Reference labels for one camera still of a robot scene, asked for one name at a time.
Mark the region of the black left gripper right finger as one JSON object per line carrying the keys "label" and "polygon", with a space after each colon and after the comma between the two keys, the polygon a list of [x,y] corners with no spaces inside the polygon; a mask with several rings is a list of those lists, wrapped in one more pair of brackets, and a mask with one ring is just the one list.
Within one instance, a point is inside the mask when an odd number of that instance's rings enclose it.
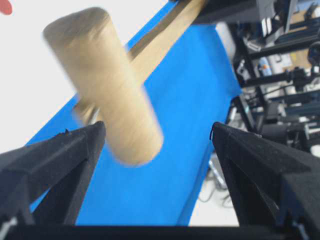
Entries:
{"label": "black left gripper right finger", "polygon": [[320,225],[320,159],[216,122],[211,130],[240,225]]}

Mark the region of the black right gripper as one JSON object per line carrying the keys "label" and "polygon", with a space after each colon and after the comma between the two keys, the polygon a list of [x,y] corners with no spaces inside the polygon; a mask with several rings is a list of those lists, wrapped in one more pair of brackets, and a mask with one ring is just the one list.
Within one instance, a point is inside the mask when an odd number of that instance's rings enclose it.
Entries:
{"label": "black right gripper", "polygon": [[174,17],[193,25],[259,23],[275,14],[274,0],[175,0]]}

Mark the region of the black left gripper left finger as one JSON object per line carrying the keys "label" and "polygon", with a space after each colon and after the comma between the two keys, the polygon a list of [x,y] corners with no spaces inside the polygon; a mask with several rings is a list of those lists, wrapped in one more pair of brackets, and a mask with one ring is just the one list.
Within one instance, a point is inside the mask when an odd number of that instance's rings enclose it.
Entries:
{"label": "black left gripper left finger", "polygon": [[76,223],[105,144],[103,122],[0,155],[0,219]]}

